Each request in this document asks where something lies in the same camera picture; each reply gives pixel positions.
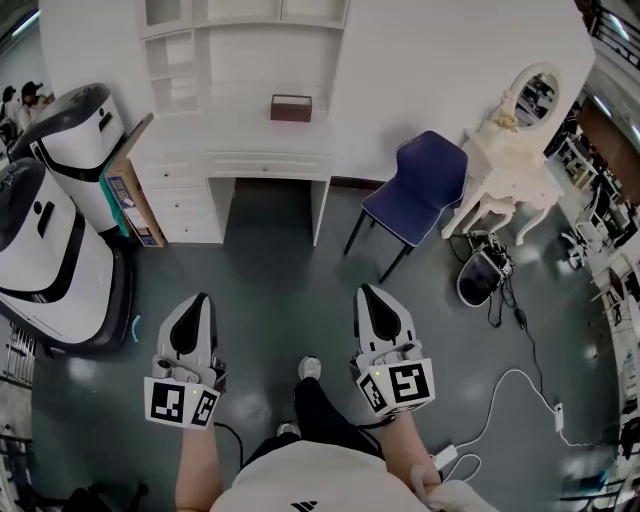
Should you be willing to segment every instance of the black cable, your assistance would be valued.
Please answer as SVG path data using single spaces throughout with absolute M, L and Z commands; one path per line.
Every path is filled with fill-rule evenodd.
M 453 239 L 454 237 L 455 237 L 455 238 L 461 238 L 461 237 L 459 237 L 459 236 L 457 236 L 457 235 L 451 235 L 449 238 L 447 238 L 447 240 L 449 241 L 449 245 L 451 246 L 451 250 L 453 251 L 453 255 L 456 257 L 456 259 L 457 259 L 460 263 L 466 263 L 466 262 L 467 262 L 467 260 L 469 259 L 469 256 L 471 256 L 471 255 L 467 256 L 467 259 L 466 259 L 466 260 L 463 260 L 460 256 L 458 256 L 458 252 L 456 251 L 456 248 L 453 246 L 453 241 L 452 241 L 452 239 Z
M 500 284 L 500 288 L 499 288 L 499 291 L 500 291 L 500 305 L 498 307 L 498 320 L 497 320 L 497 322 L 493 322 L 491 320 L 491 310 L 493 308 L 493 302 L 491 300 L 491 295 L 489 296 L 489 312 L 487 313 L 487 320 L 489 321 L 489 324 L 492 327 L 497 329 L 498 327 L 500 327 L 500 325 L 502 325 L 502 306 L 504 304 L 506 304 L 509 309 L 513 309 L 513 315 L 516 318 L 516 322 L 518 322 L 518 327 L 520 327 L 520 329 L 522 329 L 525 332 L 525 334 L 527 335 L 527 338 L 529 338 L 529 341 L 531 342 L 531 348 L 532 348 L 532 352 L 533 352 L 533 363 L 535 364 L 536 370 L 538 371 L 538 375 L 540 377 L 540 394 L 542 396 L 544 396 L 544 380 L 543 380 L 543 377 L 542 377 L 542 369 L 540 368 L 540 363 L 538 362 L 538 351 L 537 351 L 536 340 L 533 338 L 533 336 L 531 336 L 531 333 L 529 332 L 529 324 L 527 323 L 527 315 L 518 306 L 518 301 L 516 300 L 516 295 L 515 295 L 515 293 L 513 291 L 513 283 L 511 281 L 511 276 L 512 275 L 513 274 L 511 274 L 509 277 L 507 277 Z
M 244 445 L 242 444 L 242 439 L 240 439 L 240 436 L 229 425 L 218 423 L 217 421 L 214 421 L 213 424 L 216 427 L 222 427 L 225 430 L 228 430 L 238 440 L 238 447 L 240 448 L 240 469 L 242 469 L 242 467 L 244 466 Z
M 378 450 L 378 453 L 382 453 L 382 445 L 380 444 L 380 441 L 378 441 L 375 437 L 373 437 L 373 434 L 371 434 L 371 432 L 367 432 L 366 430 L 363 430 L 363 429 L 360 429 L 360 432 L 369 438 L 369 440 L 375 445 L 376 450 Z
M 396 419 L 395 416 L 387 416 L 385 419 L 383 419 L 382 421 L 378 421 L 377 423 L 369 423 L 368 425 L 354 425 L 354 426 L 356 428 L 359 428 L 360 430 L 371 430 L 374 428 L 385 427 L 392 421 L 395 421 L 395 419 Z

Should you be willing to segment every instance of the white shelf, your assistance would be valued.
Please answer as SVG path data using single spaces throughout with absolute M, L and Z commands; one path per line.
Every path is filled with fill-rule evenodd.
M 268 108 L 272 94 L 311 96 L 314 113 L 328 111 L 348 0 L 136 1 L 143 14 L 157 7 L 140 29 L 156 114 L 238 97 Z M 185 16 L 186 29 L 149 35 L 148 23 L 168 29 Z
M 281 0 L 193 0 L 194 26 L 275 22 Z
M 136 0 L 140 38 L 184 30 L 192 24 L 192 0 Z
M 177 62 L 175 64 L 167 65 L 162 72 L 151 73 L 149 72 L 149 78 L 151 80 L 161 80 L 163 78 L 177 78 L 181 76 L 190 76 L 195 72 L 193 61 Z
M 348 0 L 283 0 L 281 19 L 304 25 L 342 28 L 348 4 Z
M 313 27 L 335 28 L 342 30 L 344 24 L 342 21 L 334 21 L 323 16 L 313 16 L 308 14 L 283 14 L 282 24 L 288 25 L 307 25 Z
M 198 111 L 198 99 L 195 96 L 184 96 L 158 105 L 160 114 L 185 114 Z
M 144 48 L 150 79 L 193 74 L 193 31 L 147 39 Z
M 279 23 L 279 21 L 270 16 L 225 16 L 218 18 L 205 18 L 196 20 L 195 28 L 216 27 L 221 25 L 241 25 L 241 24 L 258 24 L 258 23 Z

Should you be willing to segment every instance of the person's arm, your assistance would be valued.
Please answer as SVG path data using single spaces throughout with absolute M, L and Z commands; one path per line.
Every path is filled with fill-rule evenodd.
M 31 124 L 31 114 L 27 112 L 27 108 L 28 107 L 23 105 L 20 107 L 20 111 L 18 112 L 18 124 L 20 125 L 20 128 L 22 128 L 22 131 L 29 128 L 29 125 Z
M 422 466 L 426 470 L 422 479 L 426 494 L 434 491 L 441 484 L 438 470 L 422 444 L 410 412 L 398 414 L 395 421 L 382 428 L 380 444 L 387 462 L 387 471 L 402 480 L 409 489 L 413 490 L 411 484 L 413 466 Z
M 222 494 L 214 424 L 207 430 L 185 429 L 176 482 L 178 512 L 209 512 Z

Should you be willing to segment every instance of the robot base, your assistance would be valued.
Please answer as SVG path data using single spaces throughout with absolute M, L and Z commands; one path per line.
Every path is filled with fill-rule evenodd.
M 133 263 L 118 249 L 113 251 L 113 274 L 109 305 L 98 332 L 82 343 L 64 343 L 47 336 L 0 301 L 0 314 L 20 327 L 36 341 L 67 354 L 101 354 L 115 352 L 124 343 L 133 295 Z

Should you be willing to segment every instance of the black pants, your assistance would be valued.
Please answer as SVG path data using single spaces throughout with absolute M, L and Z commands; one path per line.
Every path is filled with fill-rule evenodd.
M 302 380 L 296 386 L 293 399 L 302 439 L 351 448 L 384 460 L 374 444 L 336 411 L 317 380 L 310 377 Z M 292 433 L 267 439 L 249 458 L 245 466 L 273 450 L 296 441 L 300 441 L 300 438 Z

